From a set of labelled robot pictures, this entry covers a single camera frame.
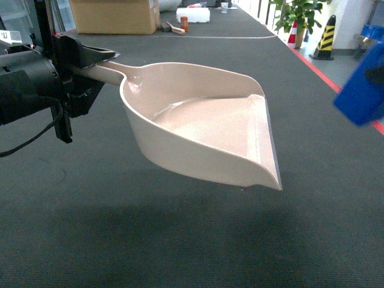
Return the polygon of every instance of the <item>traffic cone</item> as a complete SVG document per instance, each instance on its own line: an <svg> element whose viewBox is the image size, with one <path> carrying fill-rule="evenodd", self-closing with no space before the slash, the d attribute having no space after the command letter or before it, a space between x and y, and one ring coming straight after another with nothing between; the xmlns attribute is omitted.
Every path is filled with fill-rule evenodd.
<svg viewBox="0 0 384 288"><path fill-rule="evenodd" d="M310 55L311 58L317 59L317 60L333 60L334 59L331 54L332 54L332 44L334 41L335 26L336 26L336 16L332 15L326 24L322 39L318 43L316 50L314 51L313 55Z"/></svg>
<svg viewBox="0 0 384 288"><path fill-rule="evenodd" d="M294 21L294 23L292 25L292 30L291 30L289 38L288 38L288 45L292 48L295 48L296 34L297 33L298 33L298 23L297 23L297 21Z"/></svg>

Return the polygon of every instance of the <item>dustpan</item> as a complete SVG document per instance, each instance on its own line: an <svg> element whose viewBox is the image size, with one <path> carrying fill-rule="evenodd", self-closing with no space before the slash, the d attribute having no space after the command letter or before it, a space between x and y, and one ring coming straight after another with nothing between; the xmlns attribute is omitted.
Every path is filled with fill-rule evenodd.
<svg viewBox="0 0 384 288"><path fill-rule="evenodd" d="M138 146L153 163L197 179L281 190L267 102L254 79L171 62L105 62L76 73L120 86Z"/></svg>

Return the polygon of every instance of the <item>blue object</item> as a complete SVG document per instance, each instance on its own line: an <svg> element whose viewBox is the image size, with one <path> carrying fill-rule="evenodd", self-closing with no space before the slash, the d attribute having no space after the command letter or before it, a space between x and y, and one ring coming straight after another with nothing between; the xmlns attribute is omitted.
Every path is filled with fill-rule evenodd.
<svg viewBox="0 0 384 288"><path fill-rule="evenodd" d="M384 66L384 44L379 42L366 52L334 100L335 106L356 125L364 125L384 117L384 86L368 80L365 76L367 70L382 66Z"/></svg>
<svg viewBox="0 0 384 288"><path fill-rule="evenodd" d="M361 35L377 41L384 40L384 27L374 25L364 25Z"/></svg>

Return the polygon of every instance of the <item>cardboard box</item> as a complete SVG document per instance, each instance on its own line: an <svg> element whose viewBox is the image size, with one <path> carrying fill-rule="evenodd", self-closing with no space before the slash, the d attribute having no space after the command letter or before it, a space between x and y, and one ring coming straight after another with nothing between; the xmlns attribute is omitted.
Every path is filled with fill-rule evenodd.
<svg viewBox="0 0 384 288"><path fill-rule="evenodd" d="M78 33L152 34L160 26L158 0L70 0Z"/></svg>

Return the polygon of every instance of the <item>dustpan lip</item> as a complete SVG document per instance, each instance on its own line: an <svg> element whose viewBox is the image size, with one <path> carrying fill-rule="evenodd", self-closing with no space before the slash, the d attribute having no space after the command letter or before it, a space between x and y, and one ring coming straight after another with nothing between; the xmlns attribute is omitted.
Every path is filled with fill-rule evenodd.
<svg viewBox="0 0 384 288"><path fill-rule="evenodd" d="M129 65L124 65L124 64L119 64L119 63L116 63L116 62L111 62L111 63L117 64L117 65L121 65L123 67L135 68L135 69L146 69L146 68L150 68L150 67L163 66L163 65L166 65L166 66L168 66L168 65L183 65L183 66L189 66L189 67L201 67L201 68L208 68L210 70L222 71L222 72L226 72L226 73L229 73L229 74L232 74L232 75L239 75L239 76L248 78L249 80L252 80L253 82L257 83L260 86L260 90L262 91L262 93L258 93L258 95L259 96L263 96L263 97L266 98L264 90L262 89L260 83L255 78L252 78L249 75L245 75L245 74L242 74L242 73L225 70L225 69L222 69L222 68L217 68L217 67L212 67L212 66L207 66L207 65L201 65L201 64L187 63L187 62L175 62L175 61L156 62L156 63L146 64L146 65L143 65L143 66L129 66Z"/></svg>
<svg viewBox="0 0 384 288"><path fill-rule="evenodd" d="M159 64L164 64L164 63L165 64L186 64L186 65L193 65L193 66L198 66L198 67L207 67L207 66L202 66L202 65L197 65L197 64L188 64L188 63L181 63L181 62L163 62L163 63L148 64L146 66L135 67L135 68L145 68L145 67L148 67L148 66L159 65ZM235 73L235 74L238 74L238 75L247 76L247 75L239 74L239 73L236 73L236 72L230 72L230 73ZM134 109L128 103L128 101L125 99L125 97L124 97L124 85L128 82L128 79L127 79L127 76L126 76L125 73L122 73L122 74L124 75L124 78L123 78L123 80L122 80L122 82L120 84L120 87L119 87L120 98L123 101L124 105L131 112L133 112L137 117L139 117L140 119L144 120L149 125L155 126L155 127L159 128L159 129L161 129L162 131L172 135L172 137L178 137L179 139L191 141L193 143L196 143L198 145L207 147L209 149L213 149L215 151L223 152L223 153L229 154L229 155L231 155L233 157L240 158L240 159L245 160L245 161L247 161L247 162L249 162L249 163L251 163L251 164L253 164L253 165L257 166L257 167L261 167L269 175L269 177L271 179L273 179L273 181L280 188L280 190L282 190L281 178L280 178L280 173L279 173L279 170L278 170L278 163L277 163L277 157L276 157L276 154L275 154L275 146L274 146L274 143L273 143L273 137L271 137L271 145L272 145L272 148L273 148L272 150L273 150L275 168L276 168L276 171L277 171L277 179L275 178L275 176L272 174L271 171L269 171L266 167L264 167L263 165L259 164L258 162L252 161L249 158L246 158L246 157L241 156L239 154L233 153L231 151L228 151L228 150L225 150L225 149L221 149L221 148L218 148L216 146L212 146L212 145L209 145L207 143L204 143L204 142L201 142L201 141L198 141L198 140L195 140L195 139L189 139L189 138L183 137L181 135L178 135L178 134L170 131L169 129L166 129L166 128L158 125L157 123L155 123L154 121L148 119L147 117L144 117L141 113L139 113L136 109ZM271 131L270 125L269 125L269 133L272 135L272 131Z"/></svg>

